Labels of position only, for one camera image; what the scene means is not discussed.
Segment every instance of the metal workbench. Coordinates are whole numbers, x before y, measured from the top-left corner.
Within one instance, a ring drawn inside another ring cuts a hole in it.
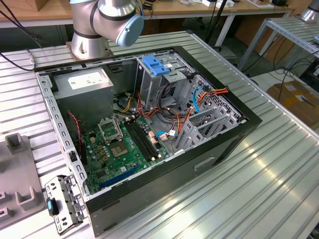
[[[267,27],[273,29],[274,31],[265,43],[259,55],[263,55],[275,37],[280,34],[299,46],[299,50],[296,52],[295,57],[291,60],[287,67],[292,65],[302,49],[316,57],[319,57],[319,44],[313,41],[314,36],[319,36],[319,22],[307,23],[298,17],[270,18],[265,19],[263,24],[260,26],[256,36],[250,43],[248,49],[238,64],[239,70],[243,69],[246,61],[255,49],[258,41],[263,36]]]
[[[230,157],[118,224],[99,238],[306,238],[319,222],[319,137],[203,43],[176,32],[140,37],[115,54],[182,45],[262,120]],[[73,61],[65,46],[32,51],[38,66]],[[31,67],[26,51],[6,54]],[[68,174],[33,73],[0,58],[0,140],[30,138],[43,185]],[[57,238],[43,210],[0,232],[0,238]],[[93,237],[89,221],[61,238]]]

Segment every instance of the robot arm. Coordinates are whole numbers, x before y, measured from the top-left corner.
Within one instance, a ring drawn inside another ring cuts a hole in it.
[[[305,22],[316,22],[319,14],[319,0],[313,0],[309,7],[300,15]]]
[[[120,46],[132,45],[144,26],[136,14],[135,0],[70,0],[74,35],[72,52],[79,59],[107,56],[107,39]]]

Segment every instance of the wooden table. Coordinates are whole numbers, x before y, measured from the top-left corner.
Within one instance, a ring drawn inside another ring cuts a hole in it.
[[[7,12],[3,6],[0,6],[0,9]],[[236,15],[284,13],[284,16],[289,16],[292,9],[291,7],[283,8],[279,6],[275,9],[261,9],[246,0],[241,0],[235,3],[233,7],[224,9],[222,15],[228,17],[216,42],[216,46],[221,46]],[[73,24],[71,5],[68,0],[49,0],[39,12],[19,8],[11,8],[11,10],[24,26]],[[150,19],[151,12],[148,10],[144,12],[145,18]],[[207,7],[202,3],[194,3],[193,5],[186,6],[178,0],[174,0],[173,2],[157,1],[154,2],[152,19],[204,17],[211,16],[212,13],[213,7]],[[0,15],[0,28],[5,27],[14,27],[14,25]]]

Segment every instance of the blue drive bay latch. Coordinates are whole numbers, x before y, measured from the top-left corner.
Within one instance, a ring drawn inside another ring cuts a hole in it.
[[[152,71],[155,76],[160,76],[170,73],[170,70],[166,68],[159,59],[154,56],[143,56],[142,60],[144,64]]]

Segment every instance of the green motherboard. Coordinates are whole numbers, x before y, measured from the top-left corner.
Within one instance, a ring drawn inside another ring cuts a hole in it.
[[[104,137],[115,134],[113,124],[107,124],[103,127],[103,134],[100,128],[82,134],[86,147],[87,164],[84,165],[87,173],[87,186],[91,194],[101,190],[101,184],[110,181],[116,177],[125,178],[125,174],[140,172],[152,165],[168,158],[169,154],[164,146],[158,142],[157,147],[151,142],[148,132],[151,131],[144,118],[137,118],[135,123],[141,127],[147,140],[152,144],[159,157],[147,159],[139,149],[134,137],[130,135],[129,128],[124,122],[118,124],[123,138],[105,142]]]

